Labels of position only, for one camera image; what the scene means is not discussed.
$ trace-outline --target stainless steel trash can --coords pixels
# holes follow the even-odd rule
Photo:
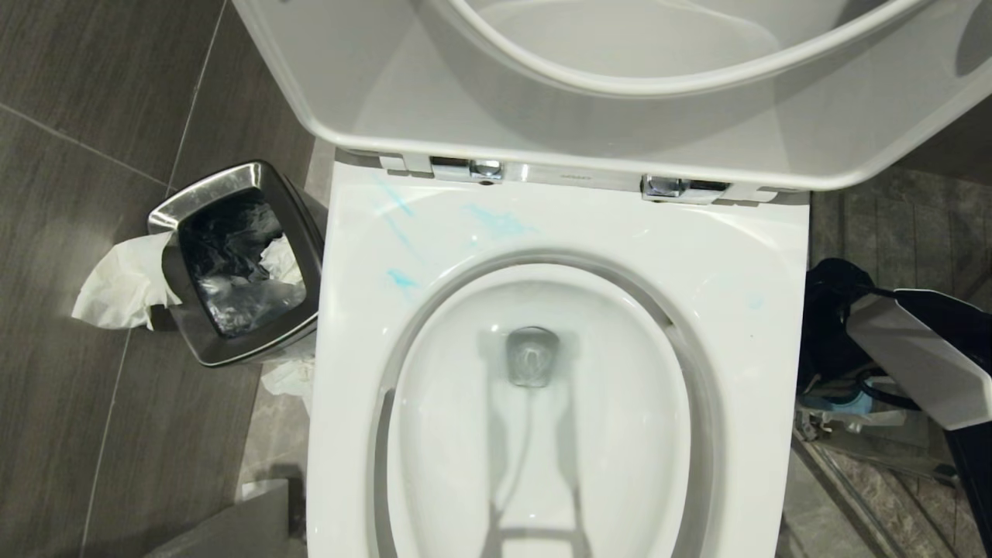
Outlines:
[[[149,214],[149,233],[173,233],[162,269],[183,303],[169,310],[201,364],[264,359],[314,332],[326,221],[326,207],[264,161],[204,178]],[[302,276],[293,284],[260,265],[283,235]]]

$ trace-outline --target toilet paper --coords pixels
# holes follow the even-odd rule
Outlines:
[[[262,385],[273,395],[295,395],[301,398],[309,415],[313,401],[313,358],[278,363],[275,368],[262,375]]]
[[[182,303],[162,272],[170,237],[171,232],[140,236],[110,248],[79,289],[72,317],[108,330],[151,330],[152,306]]]
[[[298,285],[304,280],[297,257],[290,246],[290,240],[285,235],[276,238],[262,250],[262,261],[259,264],[269,272],[269,277],[276,281]]]

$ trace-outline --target white toilet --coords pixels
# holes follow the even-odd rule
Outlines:
[[[340,147],[310,556],[772,556],[808,192],[992,91],[987,1],[235,0]]]

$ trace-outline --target gray floor tile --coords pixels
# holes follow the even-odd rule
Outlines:
[[[959,299],[972,298],[989,276],[985,259],[984,215],[978,211],[952,211],[950,219],[950,257],[953,274],[952,292]]]
[[[0,110],[0,555],[78,552],[126,333],[69,314],[163,193]]]
[[[874,556],[870,547],[795,451],[789,456],[789,479],[776,556]]]
[[[875,197],[866,189],[854,187],[844,197],[844,258],[878,278],[878,225]]]
[[[177,333],[132,332],[86,556],[140,556],[230,505],[258,373],[204,368]]]
[[[223,0],[0,0],[0,103],[163,182]]]
[[[810,199],[809,267],[830,257],[840,257],[843,246],[843,193],[817,192]]]
[[[303,400],[273,395],[260,382],[238,483],[275,479],[286,470],[294,470],[294,478],[305,479],[309,433],[310,416]]]
[[[957,493],[957,514],[954,517],[954,550],[962,558],[983,558],[986,556],[982,546],[975,516],[971,513],[968,498],[961,492]]]
[[[228,5],[171,186],[182,189],[225,167],[265,159],[302,187],[312,148],[313,137],[297,120]]]
[[[950,219],[946,209],[913,207],[917,287],[941,293],[952,291]]]
[[[951,544],[954,542],[954,516],[956,491],[932,481],[919,481],[917,500],[937,531]]]
[[[875,283],[884,289],[912,289],[917,286],[917,258],[913,206],[906,202],[878,199],[878,276]]]

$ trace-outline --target blue residue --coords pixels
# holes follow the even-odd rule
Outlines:
[[[494,238],[503,236],[517,236],[528,232],[538,231],[532,226],[522,224],[517,219],[517,216],[511,212],[496,214],[483,209],[476,204],[465,206],[465,209],[472,213],[472,216],[474,216],[483,226],[489,229],[489,233],[492,234]]]
[[[393,234],[395,234],[400,242],[402,242],[403,245],[410,250],[410,253],[414,254],[414,257],[417,259],[422,260],[423,258],[421,258],[421,255],[417,253],[417,249],[414,248],[414,244],[410,241],[410,238],[403,232],[400,226],[396,224],[393,218],[386,213],[383,213],[382,218],[386,219],[386,223],[389,224],[391,229],[393,229]]]
[[[399,269],[388,269],[386,270],[386,275],[389,275],[389,278],[403,291],[403,295],[406,297],[410,296],[410,289],[416,289],[420,286],[417,284],[417,281],[414,281]]]
[[[397,194],[396,191],[393,190],[386,181],[382,180],[377,176],[374,176],[373,178],[375,179],[376,184],[379,185],[379,188],[381,188],[383,192],[385,192],[386,195],[393,200],[393,203],[396,204],[397,208],[401,209],[404,213],[406,213],[409,216],[414,215],[414,211],[410,209],[410,206],[407,206],[407,203],[403,200],[403,198],[401,198],[400,195]]]

